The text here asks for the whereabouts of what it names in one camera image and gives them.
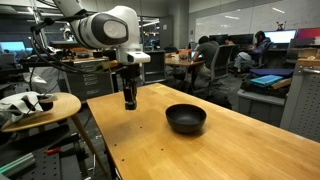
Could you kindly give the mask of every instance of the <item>box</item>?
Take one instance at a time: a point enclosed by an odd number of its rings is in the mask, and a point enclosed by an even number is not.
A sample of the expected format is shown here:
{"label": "box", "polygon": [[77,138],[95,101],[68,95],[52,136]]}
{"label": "box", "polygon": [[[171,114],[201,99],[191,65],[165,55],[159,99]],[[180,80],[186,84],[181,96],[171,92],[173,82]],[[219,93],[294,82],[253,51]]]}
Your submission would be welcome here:
{"label": "box", "polygon": [[276,127],[280,126],[285,99],[247,92],[242,89],[238,91],[238,96],[239,113]]}

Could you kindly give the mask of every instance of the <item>wooden tabletop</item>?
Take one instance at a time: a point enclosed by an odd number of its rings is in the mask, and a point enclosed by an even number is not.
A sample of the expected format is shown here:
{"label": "wooden tabletop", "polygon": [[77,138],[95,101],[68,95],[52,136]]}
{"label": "wooden tabletop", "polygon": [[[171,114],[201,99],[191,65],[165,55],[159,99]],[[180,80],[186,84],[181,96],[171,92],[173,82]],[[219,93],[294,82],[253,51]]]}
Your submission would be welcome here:
{"label": "wooden tabletop", "polygon": [[81,102],[76,96],[62,92],[54,94],[58,100],[53,102],[52,109],[21,119],[17,123],[11,124],[9,127],[3,129],[2,132],[15,132],[51,124],[70,117],[80,110]]}
{"label": "wooden tabletop", "polygon": [[[87,100],[115,165],[127,179],[319,179],[320,143],[160,84]],[[165,110],[194,104],[207,113],[199,133],[182,135]]]}
{"label": "wooden tabletop", "polygon": [[165,63],[166,63],[166,65],[172,65],[172,66],[189,67],[189,66],[195,66],[198,64],[203,64],[204,61],[197,61],[197,62],[192,62],[192,61],[188,61],[188,60],[179,61],[178,54],[175,54],[175,55],[173,55],[173,57],[166,57]]}

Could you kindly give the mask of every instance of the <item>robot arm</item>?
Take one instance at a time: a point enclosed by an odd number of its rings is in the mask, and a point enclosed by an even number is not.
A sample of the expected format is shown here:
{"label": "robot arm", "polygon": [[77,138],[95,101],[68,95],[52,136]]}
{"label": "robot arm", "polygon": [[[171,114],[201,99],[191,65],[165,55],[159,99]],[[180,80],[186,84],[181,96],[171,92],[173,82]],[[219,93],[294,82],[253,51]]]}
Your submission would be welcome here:
{"label": "robot arm", "polygon": [[[87,13],[78,0],[53,1],[66,17]],[[118,62],[127,66],[121,71],[126,109],[135,109],[135,78],[140,75],[139,63],[150,62],[150,56],[142,52],[139,44],[136,12],[128,7],[116,6],[110,11],[72,21],[70,25],[77,42],[88,49],[116,47]]]}

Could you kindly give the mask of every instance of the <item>floor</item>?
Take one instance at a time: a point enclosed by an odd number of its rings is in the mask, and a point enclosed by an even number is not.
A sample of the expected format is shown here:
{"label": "floor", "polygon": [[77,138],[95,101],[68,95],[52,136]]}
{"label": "floor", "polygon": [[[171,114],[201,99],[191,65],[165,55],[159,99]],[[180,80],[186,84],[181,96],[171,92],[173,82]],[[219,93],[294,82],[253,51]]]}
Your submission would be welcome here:
{"label": "floor", "polygon": [[[219,80],[219,82],[222,84],[220,86],[215,86],[214,88],[210,89],[210,94],[212,95],[211,98],[207,99],[211,102],[229,102],[231,104],[231,108],[233,110],[237,110],[238,108],[238,97],[237,97],[237,91],[239,90],[240,84],[241,84],[241,78],[235,78],[232,75],[229,75],[228,77]],[[175,80],[173,76],[168,75],[167,81],[163,82],[162,84],[167,85],[169,87],[175,87],[177,88],[177,84],[179,84],[179,80]],[[119,89],[121,90],[121,79],[118,79]],[[202,89],[207,87],[208,83],[204,82],[200,78],[196,81],[196,87],[198,89]],[[197,96],[199,98],[205,99],[207,97],[207,91],[201,91],[196,90],[194,92],[187,92],[192,93],[192,95]],[[99,153],[99,156],[101,157],[103,163],[108,167],[108,171],[110,171],[108,166],[108,160],[107,156],[105,155],[105,145],[103,138],[100,134],[100,131],[98,130],[94,119],[91,116],[90,110],[86,104],[82,105],[81,110],[78,113],[78,117],[81,120],[87,134],[89,135],[93,145],[95,146],[97,152]],[[77,129],[74,126],[73,122],[68,119],[68,124],[70,126],[70,129],[72,132],[76,132]],[[37,133],[35,130],[31,130],[30,134]],[[89,175],[91,176],[91,179],[95,180],[112,180],[110,173],[108,173],[107,176],[105,176],[100,167],[97,163],[94,162],[94,156],[91,154],[90,150],[87,148],[86,144],[82,141],[81,142],[82,147],[85,147],[86,152],[89,154],[89,158],[86,159],[86,165],[89,170]]]}

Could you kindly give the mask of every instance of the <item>black bowl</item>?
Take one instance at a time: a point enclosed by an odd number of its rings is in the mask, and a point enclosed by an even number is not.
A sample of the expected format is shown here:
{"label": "black bowl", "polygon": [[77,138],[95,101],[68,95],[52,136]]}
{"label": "black bowl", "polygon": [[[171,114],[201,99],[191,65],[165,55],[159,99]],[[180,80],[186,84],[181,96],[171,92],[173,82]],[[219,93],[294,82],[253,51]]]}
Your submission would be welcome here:
{"label": "black bowl", "polygon": [[206,112],[191,104],[176,104],[166,110],[167,121],[178,133],[193,133],[201,129],[206,121]]}

